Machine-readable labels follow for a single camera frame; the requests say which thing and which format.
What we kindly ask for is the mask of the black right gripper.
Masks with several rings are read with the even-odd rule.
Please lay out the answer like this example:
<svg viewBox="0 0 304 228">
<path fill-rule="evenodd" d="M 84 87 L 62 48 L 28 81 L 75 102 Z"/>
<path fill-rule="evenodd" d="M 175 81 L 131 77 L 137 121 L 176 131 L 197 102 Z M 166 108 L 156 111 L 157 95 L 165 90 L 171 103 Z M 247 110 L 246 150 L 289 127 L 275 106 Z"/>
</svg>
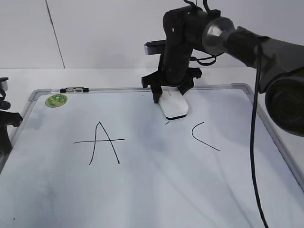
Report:
<svg viewBox="0 0 304 228">
<path fill-rule="evenodd" d="M 152 86 L 152 96 L 155 104 L 162 95 L 161 86 L 177 87 L 184 95 L 194 87 L 193 79 L 200 79 L 202 71 L 189 67 L 193 48 L 185 44 L 168 45 L 166 43 L 163 54 L 159 54 L 157 71 L 142 77 L 142 86 Z"/>
</svg>

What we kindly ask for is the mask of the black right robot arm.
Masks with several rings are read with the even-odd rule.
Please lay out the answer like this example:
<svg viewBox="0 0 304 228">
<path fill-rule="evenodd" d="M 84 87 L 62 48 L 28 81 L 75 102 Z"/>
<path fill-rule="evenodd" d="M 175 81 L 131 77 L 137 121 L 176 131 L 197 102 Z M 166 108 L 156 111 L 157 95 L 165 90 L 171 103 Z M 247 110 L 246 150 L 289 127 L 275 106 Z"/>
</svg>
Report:
<svg viewBox="0 0 304 228">
<path fill-rule="evenodd" d="M 222 17 L 219 10 L 203 11 L 189 5 L 164 14 L 164 40 L 147 42 L 147 55 L 159 55 L 156 72 L 142 78 L 157 103 L 162 87 L 176 87 L 184 94 L 201 71 L 189 66 L 194 50 L 217 58 L 228 54 L 256 69 L 257 91 L 273 122 L 297 136 L 304 134 L 304 48 L 255 34 Z"/>
</svg>

